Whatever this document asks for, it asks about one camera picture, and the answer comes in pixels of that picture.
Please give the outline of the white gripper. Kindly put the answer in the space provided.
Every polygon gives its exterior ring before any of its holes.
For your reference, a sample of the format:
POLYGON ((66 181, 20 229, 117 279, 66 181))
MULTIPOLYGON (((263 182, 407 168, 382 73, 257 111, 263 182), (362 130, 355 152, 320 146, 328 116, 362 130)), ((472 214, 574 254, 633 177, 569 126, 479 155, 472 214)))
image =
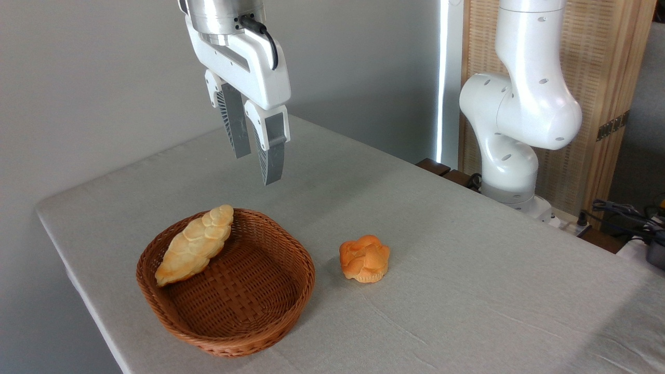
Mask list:
POLYGON ((212 106, 221 113, 235 157, 251 153, 246 112, 256 136, 264 185, 280 180, 285 144, 290 141, 289 119, 283 104, 291 97, 280 43, 275 41, 278 65, 273 70, 271 43, 263 35, 253 31, 228 35, 226 45, 220 46, 204 40, 189 16, 185 24, 197 58, 209 69, 205 74, 207 92, 212 106), (244 108, 242 94, 249 99, 244 108))

